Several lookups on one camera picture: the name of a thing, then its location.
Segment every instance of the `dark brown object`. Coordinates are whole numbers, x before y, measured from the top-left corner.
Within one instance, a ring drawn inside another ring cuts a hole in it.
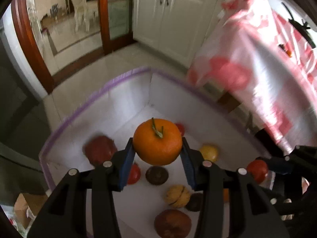
[[[161,166],[152,166],[146,171],[145,178],[150,184],[162,185],[168,179],[168,171]]]
[[[241,103],[235,99],[228,91],[224,91],[222,96],[217,101],[218,104],[222,105],[228,113],[236,109]]]
[[[198,212],[202,207],[203,194],[202,193],[193,193],[191,199],[185,206],[189,211]]]
[[[284,52],[286,52],[284,44],[279,44],[278,46],[279,46]]]
[[[176,209],[167,209],[156,216],[154,227],[162,238],[185,238],[191,230],[191,219]]]
[[[94,166],[101,165],[111,160],[113,154],[118,151],[115,143],[107,136],[98,136],[90,140],[83,149],[89,162]]]
[[[37,47],[33,36],[26,0],[11,2],[12,20],[22,51],[34,74],[47,93],[52,93],[55,83]]]

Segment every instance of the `dark brown fruit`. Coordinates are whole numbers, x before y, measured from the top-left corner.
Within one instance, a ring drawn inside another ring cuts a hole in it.
[[[168,179],[168,171],[161,166],[152,166],[146,171],[145,178],[150,184],[162,185]]]
[[[189,211],[198,212],[202,207],[202,193],[194,193],[191,195],[191,199],[185,206],[185,208]]]
[[[101,165],[111,160],[113,154],[118,151],[115,143],[107,136],[97,136],[84,145],[83,151],[89,162],[94,166]]]
[[[156,216],[154,227],[162,238],[185,238],[191,230],[191,219],[176,209],[167,209]]]

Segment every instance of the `white floor tile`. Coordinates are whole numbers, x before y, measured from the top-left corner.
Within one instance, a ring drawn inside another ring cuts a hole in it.
[[[98,17],[95,22],[93,22],[93,20],[90,21],[89,31],[86,31],[85,23],[82,23],[82,25],[79,26],[77,32],[75,32],[75,26],[76,23],[74,17],[70,15],[67,20],[49,27],[51,38],[58,52],[74,44],[79,39],[83,39],[100,31]]]
[[[87,54],[102,46],[101,34],[97,33],[80,41],[83,51]]]
[[[58,69],[63,69],[66,65],[76,61],[78,58],[82,57],[85,54],[85,50],[83,49],[80,42],[74,44],[73,46],[55,55],[55,61]]]
[[[54,128],[58,122],[56,115],[59,115],[62,120],[70,116],[91,93],[99,90],[106,82],[141,66],[158,68],[179,78],[185,77],[184,72],[170,62],[146,51],[138,43],[132,44],[91,63],[54,89],[52,95],[49,96],[52,99],[47,98],[44,103],[47,107],[54,102],[56,107],[57,113],[50,111],[48,116],[50,127]]]
[[[59,71],[59,68],[56,64],[52,49],[50,47],[49,40],[47,38],[47,34],[43,34],[42,42],[43,42],[43,60],[50,74],[54,75],[56,72]]]
[[[134,66],[116,55],[105,56],[67,79],[53,91],[61,119],[69,116],[88,96],[107,81],[133,69]]]

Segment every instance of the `cardboard box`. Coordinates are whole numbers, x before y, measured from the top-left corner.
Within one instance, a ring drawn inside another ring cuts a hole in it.
[[[29,193],[20,193],[15,204],[14,212],[17,220],[26,229],[32,218],[27,216],[27,210],[30,209],[34,217],[37,216],[42,206],[47,200],[47,195],[32,195]]]

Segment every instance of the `white cabinet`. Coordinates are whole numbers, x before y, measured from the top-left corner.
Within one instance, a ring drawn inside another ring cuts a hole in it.
[[[217,0],[134,0],[133,37],[189,67]]]
[[[202,45],[217,0],[166,0],[159,49],[190,66]]]
[[[134,0],[133,38],[155,49],[159,36],[165,0]]]
[[[217,0],[214,12],[212,14],[210,23],[209,23],[209,27],[207,30],[207,34],[205,36],[205,40],[210,36],[210,34],[212,33],[212,31],[215,29],[215,27],[217,26],[218,22],[219,22],[219,18],[218,15],[222,10],[221,4],[224,2],[225,0]]]

